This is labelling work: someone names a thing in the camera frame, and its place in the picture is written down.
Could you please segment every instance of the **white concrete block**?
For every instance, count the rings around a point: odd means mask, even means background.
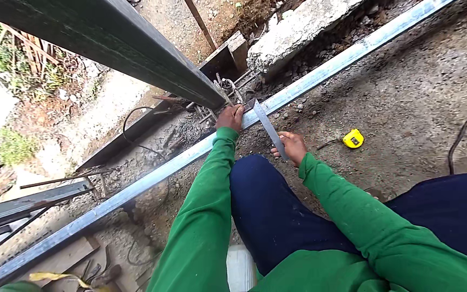
[[[319,33],[332,29],[363,1],[306,0],[248,50],[248,67],[271,77]]]

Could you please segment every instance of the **yellow tape measure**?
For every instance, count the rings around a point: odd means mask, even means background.
[[[363,135],[360,133],[360,130],[352,129],[341,140],[349,148],[358,148],[363,144]]]

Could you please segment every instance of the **green long-sleeve shirt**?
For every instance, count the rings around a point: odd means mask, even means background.
[[[147,291],[228,290],[228,176],[237,136],[227,127],[217,130]],[[253,291],[467,291],[467,256],[441,243],[429,229],[412,225],[310,153],[299,176],[363,257],[340,250],[298,250]]]

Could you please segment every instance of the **thigh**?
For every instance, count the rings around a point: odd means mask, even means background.
[[[263,276],[300,249],[360,254],[333,222],[301,203],[265,157],[238,160],[230,174],[230,189],[233,220]]]
[[[420,182],[386,206],[467,255],[467,174]]]

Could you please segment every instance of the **hand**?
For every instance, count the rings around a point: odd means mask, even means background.
[[[239,133],[242,123],[242,115],[244,113],[244,106],[242,104],[236,104],[233,107],[227,106],[219,117],[217,118],[217,123],[215,123],[215,128],[219,129],[221,127],[228,127],[234,129]]]
[[[278,132],[280,141],[284,144],[284,150],[289,156],[289,159],[293,161],[295,167],[299,167],[304,156],[306,156],[307,148],[302,135],[293,134],[290,132]],[[271,149],[273,156],[280,156],[279,151],[276,148]]]

